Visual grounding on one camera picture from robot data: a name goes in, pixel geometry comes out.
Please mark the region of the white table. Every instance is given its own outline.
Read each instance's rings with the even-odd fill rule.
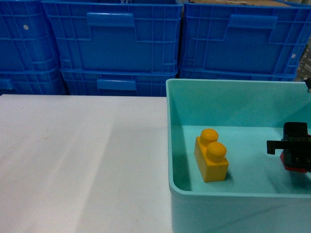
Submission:
[[[171,233],[166,98],[0,96],[1,233]]]

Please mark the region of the lego brick stud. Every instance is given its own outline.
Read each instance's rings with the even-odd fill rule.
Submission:
[[[194,155],[204,182],[224,181],[229,162],[226,147],[217,142],[218,133],[205,129],[196,138]]]

